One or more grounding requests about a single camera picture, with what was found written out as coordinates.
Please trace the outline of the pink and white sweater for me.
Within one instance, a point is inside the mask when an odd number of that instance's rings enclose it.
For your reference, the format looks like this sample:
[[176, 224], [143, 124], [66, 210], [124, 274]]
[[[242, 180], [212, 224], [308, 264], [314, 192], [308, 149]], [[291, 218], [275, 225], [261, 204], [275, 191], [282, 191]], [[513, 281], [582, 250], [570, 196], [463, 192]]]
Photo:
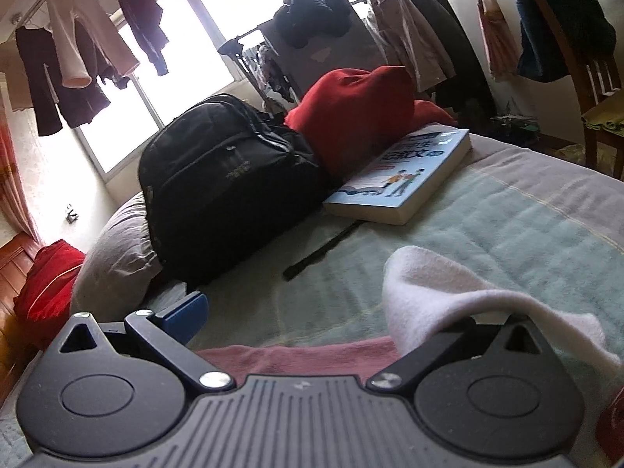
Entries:
[[337, 316], [353, 307], [355, 294], [376, 288], [365, 271], [324, 271], [315, 266], [283, 285], [260, 275], [236, 274], [211, 292], [211, 317], [193, 350], [244, 377], [270, 374], [339, 375], [366, 379], [452, 324], [478, 318], [492, 326], [511, 314], [528, 316], [548, 343], [593, 367], [604, 381], [623, 379], [618, 355], [605, 347], [600, 321], [591, 314], [553, 310], [521, 292], [498, 289], [465, 266], [418, 246], [397, 249], [386, 261], [373, 315], [386, 322], [385, 337], [332, 343]]

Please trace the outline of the clothes rack with garments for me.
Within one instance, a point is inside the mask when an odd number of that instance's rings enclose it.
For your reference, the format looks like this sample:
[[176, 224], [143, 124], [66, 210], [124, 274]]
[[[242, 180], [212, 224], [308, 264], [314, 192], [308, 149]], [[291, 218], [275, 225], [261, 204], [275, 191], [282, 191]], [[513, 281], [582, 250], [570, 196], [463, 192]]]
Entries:
[[259, 46], [241, 37], [218, 49], [235, 61], [259, 95], [267, 89], [293, 103], [336, 69], [406, 69], [413, 92], [471, 121], [488, 119], [495, 101], [480, 61], [449, 0], [284, 0], [256, 28]]

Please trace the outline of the wooden chair with clothes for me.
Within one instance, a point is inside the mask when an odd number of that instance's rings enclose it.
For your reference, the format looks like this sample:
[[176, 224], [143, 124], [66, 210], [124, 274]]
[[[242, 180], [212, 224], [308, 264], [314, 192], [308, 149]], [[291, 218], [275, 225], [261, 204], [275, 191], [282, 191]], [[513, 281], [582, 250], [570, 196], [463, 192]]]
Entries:
[[597, 169], [597, 145], [615, 149], [612, 175], [623, 176], [623, 82], [617, 34], [599, 0], [516, 0], [518, 74], [535, 82], [572, 79], [584, 130], [585, 162]]

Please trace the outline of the wooden headboard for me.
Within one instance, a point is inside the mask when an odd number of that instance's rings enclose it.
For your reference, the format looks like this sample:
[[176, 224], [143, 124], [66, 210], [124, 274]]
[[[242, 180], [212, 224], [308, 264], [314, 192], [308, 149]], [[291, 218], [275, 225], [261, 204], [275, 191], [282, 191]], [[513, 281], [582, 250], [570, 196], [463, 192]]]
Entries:
[[0, 404], [37, 353], [22, 332], [14, 299], [24, 287], [39, 249], [35, 240], [21, 232], [0, 250]]

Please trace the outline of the red quilt left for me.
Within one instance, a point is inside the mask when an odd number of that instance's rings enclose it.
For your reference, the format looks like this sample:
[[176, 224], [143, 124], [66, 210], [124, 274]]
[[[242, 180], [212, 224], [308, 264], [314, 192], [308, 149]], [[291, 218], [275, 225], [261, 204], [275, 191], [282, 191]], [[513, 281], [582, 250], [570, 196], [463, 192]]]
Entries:
[[85, 254], [64, 240], [37, 252], [14, 310], [28, 341], [46, 350], [70, 317], [75, 279]]

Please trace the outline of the red quilt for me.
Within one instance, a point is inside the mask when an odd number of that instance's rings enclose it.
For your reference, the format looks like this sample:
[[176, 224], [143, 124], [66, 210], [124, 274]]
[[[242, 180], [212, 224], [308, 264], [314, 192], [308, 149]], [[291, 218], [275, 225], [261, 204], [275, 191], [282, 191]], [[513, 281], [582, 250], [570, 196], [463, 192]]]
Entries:
[[75, 279], [85, 254], [64, 240], [37, 252], [14, 310], [28, 341], [46, 350], [70, 317]]
[[321, 76], [285, 124], [303, 134], [332, 176], [346, 179], [408, 133], [457, 122], [431, 101], [416, 99], [405, 68], [382, 66]]

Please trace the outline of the grey green pillow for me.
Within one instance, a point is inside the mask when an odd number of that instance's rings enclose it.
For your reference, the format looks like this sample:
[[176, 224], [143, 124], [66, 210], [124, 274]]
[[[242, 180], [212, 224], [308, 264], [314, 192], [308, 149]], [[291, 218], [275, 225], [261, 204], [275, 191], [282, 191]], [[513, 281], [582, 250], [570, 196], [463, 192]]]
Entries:
[[143, 302], [162, 266], [151, 246], [146, 206], [134, 195], [109, 219], [74, 281], [70, 312], [118, 321]]

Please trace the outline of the green plaid bed blanket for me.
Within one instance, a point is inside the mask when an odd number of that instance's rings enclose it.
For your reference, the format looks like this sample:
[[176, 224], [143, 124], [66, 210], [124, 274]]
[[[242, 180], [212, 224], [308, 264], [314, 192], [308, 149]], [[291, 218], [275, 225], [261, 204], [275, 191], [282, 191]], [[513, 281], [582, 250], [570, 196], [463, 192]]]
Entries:
[[211, 317], [194, 349], [321, 347], [387, 332], [387, 259], [416, 245], [501, 289], [556, 310], [593, 314], [607, 349], [623, 351], [623, 185], [612, 177], [498, 140], [473, 149], [403, 226], [365, 224], [298, 277], [282, 271], [346, 221], [312, 216], [209, 285]]

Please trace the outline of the red plaid curtain left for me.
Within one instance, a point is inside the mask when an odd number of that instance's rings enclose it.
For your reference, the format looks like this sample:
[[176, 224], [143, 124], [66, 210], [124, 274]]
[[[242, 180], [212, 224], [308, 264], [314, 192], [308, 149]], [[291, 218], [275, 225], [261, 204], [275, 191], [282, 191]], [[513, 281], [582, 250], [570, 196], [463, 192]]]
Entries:
[[24, 195], [12, 134], [9, 130], [9, 122], [4, 107], [1, 107], [0, 160], [1, 211], [3, 216], [14, 231], [24, 232], [34, 241], [40, 243], [41, 239]]

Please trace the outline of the red plaid curtain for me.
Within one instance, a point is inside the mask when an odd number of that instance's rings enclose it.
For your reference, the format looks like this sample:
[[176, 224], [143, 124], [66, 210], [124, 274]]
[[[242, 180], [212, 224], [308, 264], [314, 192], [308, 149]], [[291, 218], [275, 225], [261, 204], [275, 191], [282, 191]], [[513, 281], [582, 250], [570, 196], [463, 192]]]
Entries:
[[517, 72], [518, 49], [497, 0], [476, 0], [486, 60], [493, 79], [508, 80]]
[[1, 107], [0, 160], [1, 211], [3, 216], [14, 231], [24, 232], [34, 241], [40, 243], [41, 239], [24, 195], [12, 134], [9, 130], [9, 122], [4, 107]]

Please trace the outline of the blue white book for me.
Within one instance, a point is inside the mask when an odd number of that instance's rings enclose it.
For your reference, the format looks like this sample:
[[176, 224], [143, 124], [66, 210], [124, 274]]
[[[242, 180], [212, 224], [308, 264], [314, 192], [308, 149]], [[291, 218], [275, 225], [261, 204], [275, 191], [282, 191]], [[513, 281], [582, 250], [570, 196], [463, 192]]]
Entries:
[[409, 133], [325, 201], [327, 213], [404, 225], [472, 149], [470, 131], [432, 124]]

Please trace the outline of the black backpack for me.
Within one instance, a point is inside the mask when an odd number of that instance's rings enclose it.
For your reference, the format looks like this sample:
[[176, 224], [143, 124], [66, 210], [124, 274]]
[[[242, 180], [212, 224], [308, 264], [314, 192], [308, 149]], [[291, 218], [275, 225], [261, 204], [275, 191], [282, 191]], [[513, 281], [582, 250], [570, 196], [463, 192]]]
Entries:
[[301, 134], [225, 93], [157, 132], [138, 179], [163, 271], [193, 285], [251, 258], [339, 187]]

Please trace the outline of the red quilt right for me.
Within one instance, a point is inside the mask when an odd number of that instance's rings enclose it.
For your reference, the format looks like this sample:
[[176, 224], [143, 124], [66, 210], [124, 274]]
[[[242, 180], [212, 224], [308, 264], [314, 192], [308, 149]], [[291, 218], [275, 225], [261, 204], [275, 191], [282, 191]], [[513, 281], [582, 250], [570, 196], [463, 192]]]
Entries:
[[321, 76], [285, 124], [303, 134], [332, 176], [346, 179], [408, 133], [457, 122], [431, 101], [416, 99], [405, 68], [382, 66]]

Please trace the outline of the hanging laundry at window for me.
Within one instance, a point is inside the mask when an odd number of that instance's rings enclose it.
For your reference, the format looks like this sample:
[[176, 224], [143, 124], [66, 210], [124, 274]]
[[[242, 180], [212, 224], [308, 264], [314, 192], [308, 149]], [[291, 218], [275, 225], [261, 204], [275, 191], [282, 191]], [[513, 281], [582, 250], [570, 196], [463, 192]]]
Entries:
[[45, 28], [15, 28], [1, 73], [15, 111], [32, 109], [41, 137], [90, 124], [110, 105], [99, 83], [123, 90], [140, 61], [98, 0], [44, 0]]

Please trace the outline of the red plaid curtain right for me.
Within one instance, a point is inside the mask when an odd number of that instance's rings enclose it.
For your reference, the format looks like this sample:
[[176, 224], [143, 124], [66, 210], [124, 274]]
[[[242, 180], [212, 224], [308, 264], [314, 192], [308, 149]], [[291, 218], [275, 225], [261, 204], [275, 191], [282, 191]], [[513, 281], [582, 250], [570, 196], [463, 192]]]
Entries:
[[476, 0], [486, 60], [493, 79], [508, 80], [517, 72], [518, 49], [497, 0]]

